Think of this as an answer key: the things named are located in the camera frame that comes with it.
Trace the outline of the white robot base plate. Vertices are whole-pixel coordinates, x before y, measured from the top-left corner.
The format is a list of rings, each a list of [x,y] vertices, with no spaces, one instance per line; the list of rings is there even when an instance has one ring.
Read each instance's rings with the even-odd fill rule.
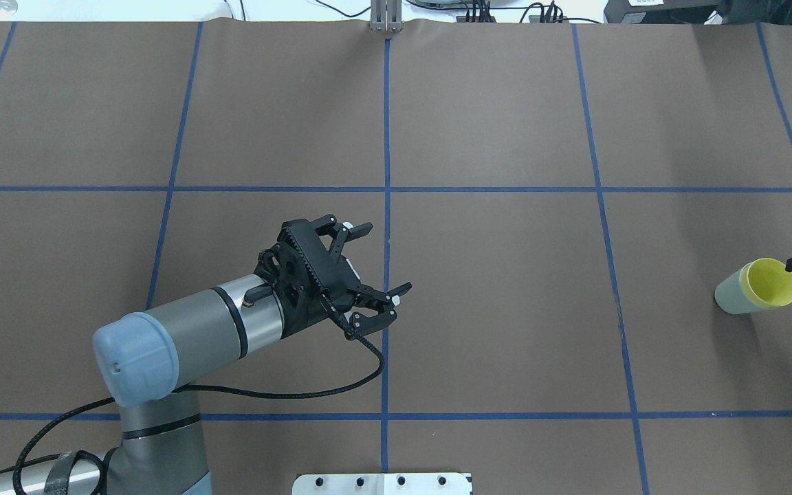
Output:
[[[308,474],[292,494],[472,494],[472,475],[458,472]]]

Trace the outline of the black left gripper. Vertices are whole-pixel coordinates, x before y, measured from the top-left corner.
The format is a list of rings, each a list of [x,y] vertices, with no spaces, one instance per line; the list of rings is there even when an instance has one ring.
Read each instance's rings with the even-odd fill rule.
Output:
[[[327,319],[323,300],[331,302],[346,294],[353,298],[351,309],[364,308],[374,316],[353,313],[348,317],[348,340],[365,338],[395,322],[399,298],[413,288],[402,284],[380,291],[356,284],[343,257],[345,245],[370,234],[373,223],[348,225],[333,215],[318,219],[293,219],[280,227],[276,243],[258,254],[255,275],[272,288],[282,310],[282,338],[288,338]]]

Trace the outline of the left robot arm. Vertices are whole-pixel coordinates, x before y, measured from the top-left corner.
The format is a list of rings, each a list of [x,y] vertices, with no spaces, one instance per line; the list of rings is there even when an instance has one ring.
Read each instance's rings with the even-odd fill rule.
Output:
[[[0,471],[0,494],[210,494],[198,392],[305,400],[352,391],[380,376],[386,358],[368,335],[397,319],[396,306],[411,285],[375,289],[359,278],[343,248],[371,229],[371,223],[354,226],[333,215],[287,221],[251,275],[98,329],[92,346],[110,397],[66,412],[36,433],[12,467]],[[377,369],[367,378],[311,393],[198,384],[324,320],[376,356]],[[119,445],[29,461],[54,427],[107,404],[120,409]]]

